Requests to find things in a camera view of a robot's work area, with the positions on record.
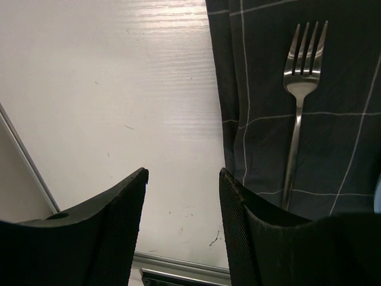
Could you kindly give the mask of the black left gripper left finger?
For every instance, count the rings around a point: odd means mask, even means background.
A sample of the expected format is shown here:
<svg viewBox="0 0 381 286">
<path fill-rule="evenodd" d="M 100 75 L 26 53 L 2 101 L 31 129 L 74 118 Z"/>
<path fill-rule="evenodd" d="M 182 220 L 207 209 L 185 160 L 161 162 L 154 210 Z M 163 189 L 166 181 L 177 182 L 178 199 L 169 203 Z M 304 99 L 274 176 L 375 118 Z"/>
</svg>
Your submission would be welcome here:
<svg viewBox="0 0 381 286">
<path fill-rule="evenodd" d="M 127 285 L 149 173 L 44 220 L 1 222 L 2 285 Z"/>
</svg>

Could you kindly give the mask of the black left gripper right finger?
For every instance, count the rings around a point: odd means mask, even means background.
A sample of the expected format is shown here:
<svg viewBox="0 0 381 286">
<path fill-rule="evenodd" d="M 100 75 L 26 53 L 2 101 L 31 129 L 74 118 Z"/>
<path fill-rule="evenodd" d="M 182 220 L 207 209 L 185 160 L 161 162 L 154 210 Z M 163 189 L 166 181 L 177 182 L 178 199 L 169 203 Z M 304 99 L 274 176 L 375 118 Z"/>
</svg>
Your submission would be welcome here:
<svg viewBox="0 0 381 286">
<path fill-rule="evenodd" d="M 232 285 L 379 285 L 380 215 L 286 212 L 226 169 L 219 196 Z"/>
</svg>

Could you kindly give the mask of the dark grey checked cloth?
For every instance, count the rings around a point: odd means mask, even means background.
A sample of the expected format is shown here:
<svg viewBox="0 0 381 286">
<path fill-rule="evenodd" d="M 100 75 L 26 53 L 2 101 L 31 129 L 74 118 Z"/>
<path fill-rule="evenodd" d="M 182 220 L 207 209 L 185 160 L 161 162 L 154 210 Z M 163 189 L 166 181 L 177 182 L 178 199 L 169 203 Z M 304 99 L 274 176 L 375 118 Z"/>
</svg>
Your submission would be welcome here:
<svg viewBox="0 0 381 286">
<path fill-rule="evenodd" d="M 370 212 L 380 176 L 380 2 L 207 1 L 226 169 L 281 205 L 295 121 L 283 70 L 296 28 L 326 24 L 322 76 L 304 102 L 289 210 Z"/>
</svg>

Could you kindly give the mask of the silver metal fork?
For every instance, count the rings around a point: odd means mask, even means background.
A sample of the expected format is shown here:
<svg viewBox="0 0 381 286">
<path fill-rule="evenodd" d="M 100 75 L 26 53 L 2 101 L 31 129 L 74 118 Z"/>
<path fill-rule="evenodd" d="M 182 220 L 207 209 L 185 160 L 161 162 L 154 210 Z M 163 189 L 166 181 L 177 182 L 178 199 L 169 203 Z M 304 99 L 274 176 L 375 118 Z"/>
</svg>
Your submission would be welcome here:
<svg viewBox="0 0 381 286">
<path fill-rule="evenodd" d="M 301 25 L 297 25 L 283 72 L 283 86 L 294 96 L 296 105 L 281 205 L 281 208 L 286 211 L 289 210 L 291 203 L 304 100 L 307 95 L 317 89 L 320 82 L 328 25 L 329 22 L 326 21 L 318 35 L 318 23 L 316 23 L 309 42 L 307 42 L 307 35 L 310 24 L 306 24 L 302 37 L 299 36 Z"/>
</svg>

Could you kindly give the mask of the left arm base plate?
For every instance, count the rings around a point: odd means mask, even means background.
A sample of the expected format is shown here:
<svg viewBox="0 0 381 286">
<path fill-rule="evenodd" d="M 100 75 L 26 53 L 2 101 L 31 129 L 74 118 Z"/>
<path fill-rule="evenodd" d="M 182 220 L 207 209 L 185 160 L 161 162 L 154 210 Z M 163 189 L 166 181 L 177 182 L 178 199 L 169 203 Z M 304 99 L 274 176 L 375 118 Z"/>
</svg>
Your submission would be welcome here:
<svg viewBox="0 0 381 286">
<path fill-rule="evenodd" d="M 213 281 L 211 278 L 191 278 L 188 276 L 165 273 L 150 269 L 140 269 L 142 282 L 150 286 L 223 286 L 230 285 L 229 282 Z"/>
</svg>

